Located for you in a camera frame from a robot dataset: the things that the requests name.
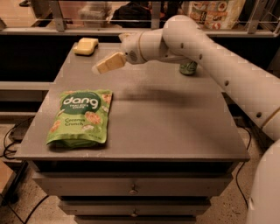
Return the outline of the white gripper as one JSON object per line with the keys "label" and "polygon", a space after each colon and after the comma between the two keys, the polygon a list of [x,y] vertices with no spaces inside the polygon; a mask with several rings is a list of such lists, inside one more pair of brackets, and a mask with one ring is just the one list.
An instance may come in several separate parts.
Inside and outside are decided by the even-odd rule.
{"label": "white gripper", "polygon": [[113,52],[104,59],[96,62],[92,67],[92,72],[94,74],[105,74],[124,67],[126,60],[130,64],[142,64],[144,60],[140,53],[140,37],[140,33],[125,32],[119,34],[118,38],[121,41],[121,52]]}

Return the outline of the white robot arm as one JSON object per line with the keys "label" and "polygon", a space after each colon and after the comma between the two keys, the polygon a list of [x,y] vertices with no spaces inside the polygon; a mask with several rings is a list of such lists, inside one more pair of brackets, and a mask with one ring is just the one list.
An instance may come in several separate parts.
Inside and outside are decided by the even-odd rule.
{"label": "white robot arm", "polygon": [[280,80],[212,41],[188,16],[171,17],[161,29],[122,34],[120,40],[119,51],[94,64],[95,74],[118,69],[127,62],[192,60],[273,140],[256,168],[246,224],[279,224]]}

